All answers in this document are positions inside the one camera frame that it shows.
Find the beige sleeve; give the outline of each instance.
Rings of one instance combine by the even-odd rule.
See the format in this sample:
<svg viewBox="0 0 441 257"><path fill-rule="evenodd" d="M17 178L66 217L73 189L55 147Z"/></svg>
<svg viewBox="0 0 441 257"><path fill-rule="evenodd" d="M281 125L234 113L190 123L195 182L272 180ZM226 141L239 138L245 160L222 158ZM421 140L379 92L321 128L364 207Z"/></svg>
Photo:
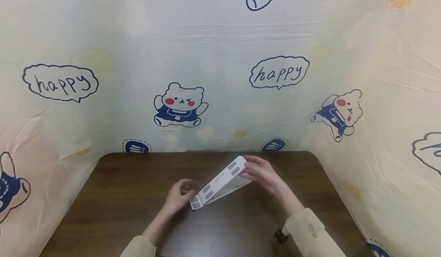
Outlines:
<svg viewBox="0 0 441 257"><path fill-rule="evenodd" d="M283 232L291 234L304 257L346 257L309 208L289 217Z"/></svg>
<svg viewBox="0 0 441 257"><path fill-rule="evenodd" d="M134 237L120 257L154 257L156 247L142 236Z"/></svg>

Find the fabric backdrop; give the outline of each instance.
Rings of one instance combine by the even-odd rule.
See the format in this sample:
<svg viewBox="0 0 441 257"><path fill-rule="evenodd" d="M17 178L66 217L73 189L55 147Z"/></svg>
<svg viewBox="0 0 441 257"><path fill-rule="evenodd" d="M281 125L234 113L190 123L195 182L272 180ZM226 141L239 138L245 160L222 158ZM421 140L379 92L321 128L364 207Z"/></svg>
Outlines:
<svg viewBox="0 0 441 257"><path fill-rule="evenodd" d="M377 257L441 254L441 0L0 0L0 256L111 152L313 152Z"/></svg>

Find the brown table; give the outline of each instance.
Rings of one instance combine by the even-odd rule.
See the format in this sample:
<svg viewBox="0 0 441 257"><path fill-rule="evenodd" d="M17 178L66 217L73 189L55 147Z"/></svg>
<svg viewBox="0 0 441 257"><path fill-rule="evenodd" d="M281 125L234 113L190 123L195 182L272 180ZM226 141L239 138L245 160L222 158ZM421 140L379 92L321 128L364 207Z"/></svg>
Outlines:
<svg viewBox="0 0 441 257"><path fill-rule="evenodd" d="M348 257L372 257L313 154L254 154L271 162ZM104 156L41 256L118 257L160 210L174 182L195 179L198 192L236 156L234 152ZM158 253L165 257L300 257L292 239L280 245L273 237L285 219L278 202L251 183L200 210L186 207L178 213L163 233Z"/></svg>

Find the white foldable stand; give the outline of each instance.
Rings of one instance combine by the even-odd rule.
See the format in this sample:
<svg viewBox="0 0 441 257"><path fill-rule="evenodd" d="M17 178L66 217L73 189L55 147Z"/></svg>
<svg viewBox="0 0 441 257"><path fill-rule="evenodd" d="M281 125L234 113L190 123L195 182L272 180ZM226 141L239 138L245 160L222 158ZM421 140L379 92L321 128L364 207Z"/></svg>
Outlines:
<svg viewBox="0 0 441 257"><path fill-rule="evenodd" d="M245 170L245 162L243 156L238 156L196 196L192 196L189 200L192 210L198 210L249 184L251 182L249 179L239 176Z"/></svg>

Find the blue oval badge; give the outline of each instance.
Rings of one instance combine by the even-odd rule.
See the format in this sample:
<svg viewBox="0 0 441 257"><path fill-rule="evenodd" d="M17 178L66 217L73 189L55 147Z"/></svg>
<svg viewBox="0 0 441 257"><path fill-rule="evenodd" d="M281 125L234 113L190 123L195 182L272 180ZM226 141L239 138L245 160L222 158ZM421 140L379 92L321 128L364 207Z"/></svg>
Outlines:
<svg viewBox="0 0 441 257"><path fill-rule="evenodd" d="M150 152L152 149L145 141L136 139L125 140L122 144L124 152Z"/></svg>
<svg viewBox="0 0 441 257"><path fill-rule="evenodd" d="M273 138L267 141L261 148L262 152L279 152L283 150L287 145L288 141L283 138Z"/></svg>
<svg viewBox="0 0 441 257"><path fill-rule="evenodd" d="M369 239L367 241L367 245L369 246L371 251L374 254L378 254L378 256L381 256L381 257L392 257L392 255L386 249L384 249L380 243L378 243L375 240Z"/></svg>

